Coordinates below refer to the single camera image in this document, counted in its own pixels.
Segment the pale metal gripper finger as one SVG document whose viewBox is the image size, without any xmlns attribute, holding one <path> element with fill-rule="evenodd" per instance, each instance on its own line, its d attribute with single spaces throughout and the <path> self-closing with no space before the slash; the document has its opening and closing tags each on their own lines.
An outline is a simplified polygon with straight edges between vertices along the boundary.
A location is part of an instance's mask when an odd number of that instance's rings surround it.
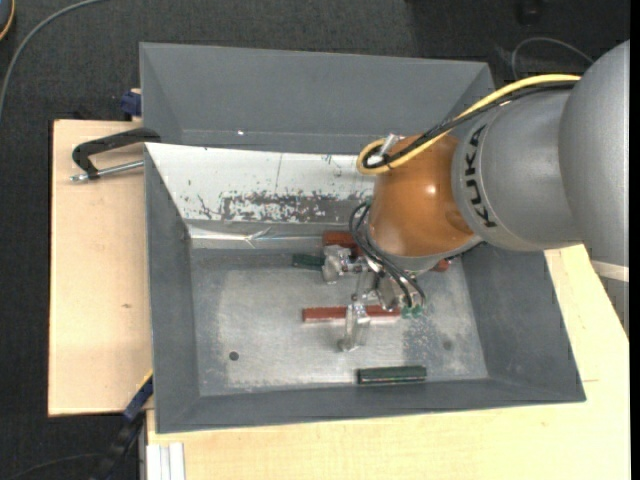
<svg viewBox="0 0 640 480">
<path fill-rule="evenodd" d="M 338 347 L 343 352 L 349 352 L 355 347 L 355 326 L 357 311 L 353 304 L 347 306 L 345 310 L 344 334 L 338 341 Z"/>
<path fill-rule="evenodd" d="M 370 324 L 371 318 L 368 314 L 363 313 L 355 316 L 351 334 L 353 350 L 360 348 L 367 343 Z"/>
</svg>

